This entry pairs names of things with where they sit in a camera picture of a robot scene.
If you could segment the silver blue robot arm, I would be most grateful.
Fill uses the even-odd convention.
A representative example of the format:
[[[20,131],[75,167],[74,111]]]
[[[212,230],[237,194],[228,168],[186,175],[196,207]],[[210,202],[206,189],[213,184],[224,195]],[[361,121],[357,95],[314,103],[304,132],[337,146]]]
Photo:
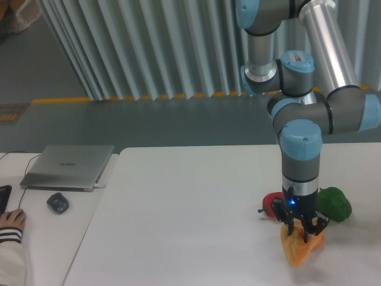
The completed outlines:
[[[300,221],[305,238],[329,223],[317,208],[322,137],[380,125],[380,97],[360,89],[335,8],[334,1],[236,2],[236,21],[249,36],[243,87],[250,95],[275,92],[268,113],[282,155],[283,196],[271,208],[289,233]],[[305,27],[312,53],[275,58],[274,32],[293,18]]]

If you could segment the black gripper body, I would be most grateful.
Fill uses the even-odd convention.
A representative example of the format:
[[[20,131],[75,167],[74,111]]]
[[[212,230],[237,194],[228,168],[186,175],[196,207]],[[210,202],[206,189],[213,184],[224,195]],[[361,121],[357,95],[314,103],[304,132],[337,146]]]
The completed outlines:
[[[305,196],[293,195],[292,197],[283,193],[283,199],[289,202],[295,219],[301,219],[302,215],[312,216],[317,208],[317,193]]]

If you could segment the white sleeve forearm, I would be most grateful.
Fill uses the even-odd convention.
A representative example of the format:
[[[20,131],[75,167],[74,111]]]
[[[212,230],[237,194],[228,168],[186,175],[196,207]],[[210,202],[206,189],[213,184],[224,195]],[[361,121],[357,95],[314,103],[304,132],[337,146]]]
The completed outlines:
[[[22,231],[1,228],[1,285],[25,285],[26,256]]]

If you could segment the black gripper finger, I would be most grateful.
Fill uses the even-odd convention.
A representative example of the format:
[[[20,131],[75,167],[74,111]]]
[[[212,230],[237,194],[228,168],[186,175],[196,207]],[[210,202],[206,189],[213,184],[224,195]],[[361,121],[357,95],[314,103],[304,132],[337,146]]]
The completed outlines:
[[[309,235],[319,235],[329,224],[329,218],[320,212],[315,212],[312,216],[302,215],[301,222],[304,229],[304,242],[308,241]]]
[[[294,230],[294,216],[289,202],[282,198],[274,198],[270,205],[276,219],[286,225],[288,236],[291,236]]]

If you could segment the person's hand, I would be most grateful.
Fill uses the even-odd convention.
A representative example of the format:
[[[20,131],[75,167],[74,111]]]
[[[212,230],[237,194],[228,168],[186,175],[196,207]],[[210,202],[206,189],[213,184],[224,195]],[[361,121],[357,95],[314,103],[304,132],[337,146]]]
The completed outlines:
[[[23,209],[15,209],[1,214],[0,226],[7,229],[18,229],[23,232],[26,225],[26,214]]]

